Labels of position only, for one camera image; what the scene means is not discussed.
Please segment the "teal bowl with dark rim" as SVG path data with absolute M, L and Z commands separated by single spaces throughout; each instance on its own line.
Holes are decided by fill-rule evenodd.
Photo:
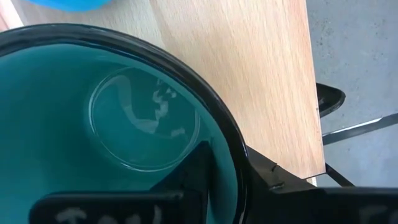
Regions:
M 246 144 L 190 67 L 100 27 L 0 33 L 0 224 L 29 224 L 34 203 L 56 192 L 149 190 L 202 141 L 212 148 L 206 224 L 244 224 Z

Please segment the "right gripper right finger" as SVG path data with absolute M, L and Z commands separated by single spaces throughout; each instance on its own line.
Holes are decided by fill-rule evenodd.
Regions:
M 316 187 L 248 148 L 247 224 L 398 224 L 398 189 Z

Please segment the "black rounded base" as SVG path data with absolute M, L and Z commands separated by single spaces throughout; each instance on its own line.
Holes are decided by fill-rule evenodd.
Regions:
M 316 88 L 321 118 L 336 111 L 345 101 L 346 95 L 340 89 L 321 83 L 316 83 Z

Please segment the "large blue cup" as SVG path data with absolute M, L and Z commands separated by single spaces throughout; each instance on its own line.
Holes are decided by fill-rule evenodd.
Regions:
M 86 12 L 99 9 L 113 0 L 27 0 L 43 7 L 66 12 Z

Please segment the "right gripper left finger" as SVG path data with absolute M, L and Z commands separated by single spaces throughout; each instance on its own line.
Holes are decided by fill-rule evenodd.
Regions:
M 48 194 L 29 224 L 206 224 L 211 168 L 212 148 L 202 141 L 149 190 Z

